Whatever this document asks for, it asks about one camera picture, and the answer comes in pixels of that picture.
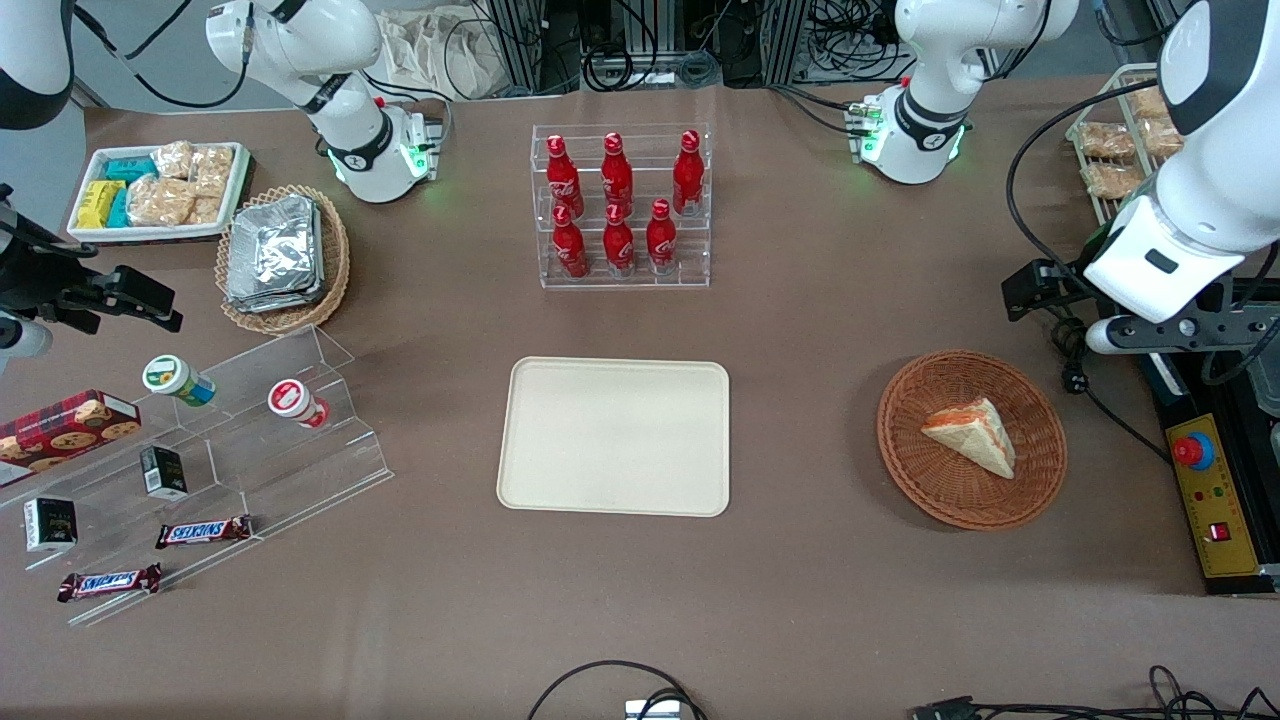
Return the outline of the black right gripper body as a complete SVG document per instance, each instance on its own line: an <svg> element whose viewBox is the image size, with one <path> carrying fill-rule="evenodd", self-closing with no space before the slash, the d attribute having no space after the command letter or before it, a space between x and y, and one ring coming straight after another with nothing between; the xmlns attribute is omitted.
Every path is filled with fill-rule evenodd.
<svg viewBox="0 0 1280 720"><path fill-rule="evenodd" d="M97 250L64 243L54 233L17 211L13 187L1 187L1 305L27 320L65 323L102 301L93 283L100 277L82 265Z"/></svg>

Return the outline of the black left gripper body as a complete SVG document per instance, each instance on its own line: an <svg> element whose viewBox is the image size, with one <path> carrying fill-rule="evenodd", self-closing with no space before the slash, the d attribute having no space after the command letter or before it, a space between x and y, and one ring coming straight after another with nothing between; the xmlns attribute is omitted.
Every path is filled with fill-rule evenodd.
<svg viewBox="0 0 1280 720"><path fill-rule="evenodd" d="M1279 282L1263 281L1251 299L1243 283L1215 281L1188 305L1162 322L1123 318L1125 354L1170 354L1244 350L1277 323Z"/></svg>

